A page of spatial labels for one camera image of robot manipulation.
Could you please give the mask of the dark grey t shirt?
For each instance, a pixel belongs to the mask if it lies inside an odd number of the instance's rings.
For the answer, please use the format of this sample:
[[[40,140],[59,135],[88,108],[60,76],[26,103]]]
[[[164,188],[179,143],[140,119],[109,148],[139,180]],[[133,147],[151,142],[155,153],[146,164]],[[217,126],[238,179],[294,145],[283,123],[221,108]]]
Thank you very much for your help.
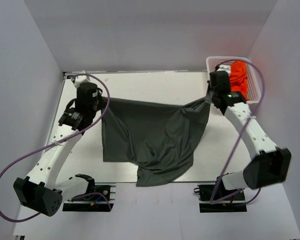
[[[137,187],[171,183],[194,163],[210,104],[185,105],[112,98],[101,120],[103,161],[138,166]]]

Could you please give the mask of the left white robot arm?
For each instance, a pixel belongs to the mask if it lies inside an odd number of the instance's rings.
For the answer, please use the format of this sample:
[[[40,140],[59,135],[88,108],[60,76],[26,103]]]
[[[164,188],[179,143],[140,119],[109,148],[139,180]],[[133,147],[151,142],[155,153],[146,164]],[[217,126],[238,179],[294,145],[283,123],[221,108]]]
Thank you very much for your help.
[[[63,201],[92,191],[94,178],[78,173],[63,182],[58,175],[73,147],[81,139],[83,129],[90,126],[98,110],[106,105],[101,89],[84,82],[76,89],[76,98],[66,106],[52,138],[53,146],[45,151],[25,178],[17,178],[14,191],[22,206],[48,217],[53,216]]]

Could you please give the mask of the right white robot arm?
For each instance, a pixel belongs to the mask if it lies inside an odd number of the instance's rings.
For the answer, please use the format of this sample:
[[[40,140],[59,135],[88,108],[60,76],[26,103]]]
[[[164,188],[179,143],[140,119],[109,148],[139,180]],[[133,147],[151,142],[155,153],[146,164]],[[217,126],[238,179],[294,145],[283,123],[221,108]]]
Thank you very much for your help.
[[[242,171],[222,174],[224,188],[227,191],[246,188],[255,190],[283,183],[288,175],[291,152],[287,148],[280,148],[268,137],[253,117],[242,93],[231,90],[226,71],[210,72],[208,96],[212,104],[232,123],[251,159]]]

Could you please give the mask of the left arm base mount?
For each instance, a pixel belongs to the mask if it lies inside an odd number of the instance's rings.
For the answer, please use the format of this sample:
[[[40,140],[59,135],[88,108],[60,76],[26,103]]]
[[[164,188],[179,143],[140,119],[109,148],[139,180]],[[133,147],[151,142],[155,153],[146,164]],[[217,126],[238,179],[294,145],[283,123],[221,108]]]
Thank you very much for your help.
[[[116,198],[115,183],[95,183],[89,195],[63,203],[63,212],[109,213]]]

